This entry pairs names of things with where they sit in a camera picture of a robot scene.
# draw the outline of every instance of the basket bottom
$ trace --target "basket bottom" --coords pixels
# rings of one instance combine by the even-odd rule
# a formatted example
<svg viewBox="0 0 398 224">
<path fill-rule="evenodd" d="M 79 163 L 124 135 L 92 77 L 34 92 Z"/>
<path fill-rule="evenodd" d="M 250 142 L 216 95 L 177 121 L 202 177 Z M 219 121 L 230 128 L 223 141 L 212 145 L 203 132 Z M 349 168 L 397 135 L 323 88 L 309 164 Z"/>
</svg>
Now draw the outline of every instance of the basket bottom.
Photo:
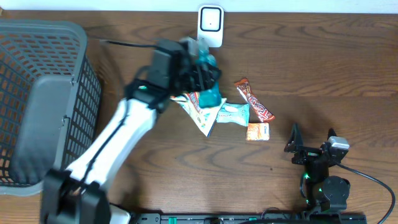
<svg viewBox="0 0 398 224">
<path fill-rule="evenodd" d="M 53 167 L 70 90 L 68 75 L 45 75 L 34 83 L 10 162 L 16 182 L 34 185 Z"/>
</svg>

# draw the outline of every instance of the wooden table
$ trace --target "wooden table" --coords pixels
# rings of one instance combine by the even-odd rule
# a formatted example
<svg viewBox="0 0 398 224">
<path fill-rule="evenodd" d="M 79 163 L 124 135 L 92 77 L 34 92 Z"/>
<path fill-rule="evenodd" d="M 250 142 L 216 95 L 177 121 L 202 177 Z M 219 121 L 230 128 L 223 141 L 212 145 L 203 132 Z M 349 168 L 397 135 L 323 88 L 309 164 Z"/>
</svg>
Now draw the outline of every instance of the wooden table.
<svg viewBox="0 0 398 224">
<path fill-rule="evenodd" d="M 16 19 L 72 21 L 92 37 L 154 43 L 195 35 L 197 14 L 183 12 L 7 11 Z M 326 140 L 328 128 L 351 144 L 343 164 L 384 181 L 398 192 L 398 16 L 365 14 L 226 13 L 224 41 L 213 51 L 223 71 L 220 89 L 229 102 L 243 99 L 233 83 L 247 77 L 276 119 L 271 140 L 245 141 L 246 128 L 216 124 L 206 138 L 186 112 L 172 103 L 123 164 L 109 193 L 127 208 L 165 213 L 299 210 L 303 167 L 283 148 L 294 122 L 309 146 Z M 106 74 L 95 40 L 88 55 Z M 151 50 L 109 46 L 127 83 Z M 99 129 L 116 100 L 105 91 Z M 256 122 L 254 113 L 251 121 Z M 338 167 L 351 182 L 350 212 L 376 223 L 391 203 L 380 185 Z M 0 196 L 1 223 L 37 223 L 39 196 Z M 397 223 L 394 212 L 387 223 Z"/>
</svg>

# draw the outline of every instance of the black square outline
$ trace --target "black square outline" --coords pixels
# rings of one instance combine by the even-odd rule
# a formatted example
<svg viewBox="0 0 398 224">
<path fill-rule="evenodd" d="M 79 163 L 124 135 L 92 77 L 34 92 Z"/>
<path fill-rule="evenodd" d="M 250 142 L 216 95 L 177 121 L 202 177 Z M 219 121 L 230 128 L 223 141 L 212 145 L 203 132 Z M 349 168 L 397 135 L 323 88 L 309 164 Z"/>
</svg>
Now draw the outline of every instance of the black square outline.
<svg viewBox="0 0 398 224">
<path fill-rule="evenodd" d="M 203 10 L 204 9 L 218 9 L 219 10 L 219 12 L 220 12 L 220 22 L 218 23 L 219 24 L 218 30 L 205 30 L 205 29 L 201 28 L 201 22 L 202 22 L 202 16 L 203 16 Z M 199 26 L 199 28 L 202 31 L 205 31 L 205 32 L 218 32 L 218 31 L 220 31 L 221 30 L 221 9 L 218 8 L 218 7 L 203 7 L 202 9 L 200 9 L 200 26 Z"/>
</svg>

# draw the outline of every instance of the snack wrapper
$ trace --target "snack wrapper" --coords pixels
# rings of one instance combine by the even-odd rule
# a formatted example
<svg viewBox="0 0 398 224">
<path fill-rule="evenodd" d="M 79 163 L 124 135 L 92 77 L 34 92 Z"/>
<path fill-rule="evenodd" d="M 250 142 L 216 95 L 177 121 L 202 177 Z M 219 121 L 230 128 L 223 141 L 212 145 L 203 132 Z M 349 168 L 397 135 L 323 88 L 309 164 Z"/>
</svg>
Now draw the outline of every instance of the snack wrapper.
<svg viewBox="0 0 398 224">
<path fill-rule="evenodd" d="M 246 140 L 248 141 L 268 141 L 269 140 L 269 124 L 256 123 L 248 124 L 248 131 L 246 133 Z"/>
<path fill-rule="evenodd" d="M 275 116 L 269 112 L 253 94 L 249 80 L 247 78 L 243 78 L 241 81 L 235 83 L 235 86 L 239 90 L 244 100 L 250 104 L 251 108 L 254 110 L 261 122 L 270 122 L 275 119 Z"/>
<path fill-rule="evenodd" d="M 234 122 L 240 124 L 241 126 L 248 126 L 249 116 L 250 116 L 250 106 L 248 104 L 239 105 L 232 103 L 225 103 L 220 112 L 217 115 L 218 123 L 228 123 Z"/>
<path fill-rule="evenodd" d="M 171 97 L 171 100 L 178 103 L 189 114 L 200 131 L 208 137 L 226 98 L 222 98 L 218 106 L 203 109 L 199 107 L 199 96 L 199 92 L 184 93 L 182 96 Z"/>
</svg>

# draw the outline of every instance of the orange package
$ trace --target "orange package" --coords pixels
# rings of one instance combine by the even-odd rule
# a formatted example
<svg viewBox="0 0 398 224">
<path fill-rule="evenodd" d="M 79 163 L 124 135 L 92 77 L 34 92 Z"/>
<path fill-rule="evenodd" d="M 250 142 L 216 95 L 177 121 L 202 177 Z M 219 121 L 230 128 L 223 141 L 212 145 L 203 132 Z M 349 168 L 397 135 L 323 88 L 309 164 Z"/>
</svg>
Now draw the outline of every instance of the orange package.
<svg viewBox="0 0 398 224">
<path fill-rule="evenodd" d="M 250 107 L 254 110 L 261 122 L 269 122 L 275 119 L 275 116 L 269 112 L 269 110 L 267 110 L 267 108 L 262 105 L 253 94 L 247 78 L 243 78 L 241 81 L 236 82 L 235 86 L 243 96 L 244 100 L 250 104 Z"/>
<path fill-rule="evenodd" d="M 269 140 L 269 124 L 256 123 L 248 124 L 248 131 L 246 133 L 247 141 L 268 141 Z"/>
</svg>

